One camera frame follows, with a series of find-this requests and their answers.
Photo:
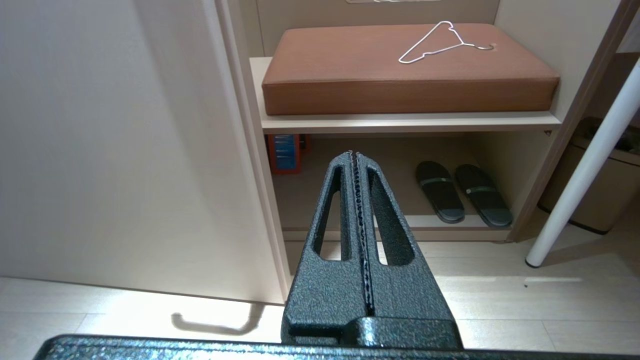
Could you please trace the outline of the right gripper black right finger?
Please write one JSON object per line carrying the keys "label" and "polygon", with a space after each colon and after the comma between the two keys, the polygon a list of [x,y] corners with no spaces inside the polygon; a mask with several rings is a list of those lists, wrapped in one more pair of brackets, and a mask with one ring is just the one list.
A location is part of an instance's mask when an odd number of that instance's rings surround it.
{"label": "right gripper black right finger", "polygon": [[454,316],[381,166],[353,158],[365,304],[384,318],[452,321]]}

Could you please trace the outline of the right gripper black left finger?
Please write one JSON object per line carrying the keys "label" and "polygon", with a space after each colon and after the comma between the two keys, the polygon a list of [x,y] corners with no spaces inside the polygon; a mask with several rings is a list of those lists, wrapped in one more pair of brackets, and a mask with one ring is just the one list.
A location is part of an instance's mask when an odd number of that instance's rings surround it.
{"label": "right gripper black left finger", "polygon": [[[352,152],[341,153],[327,167],[285,303],[281,322],[284,344],[339,344],[345,327],[370,310],[354,168]],[[339,196],[340,259],[327,260],[321,252],[334,195]]]}

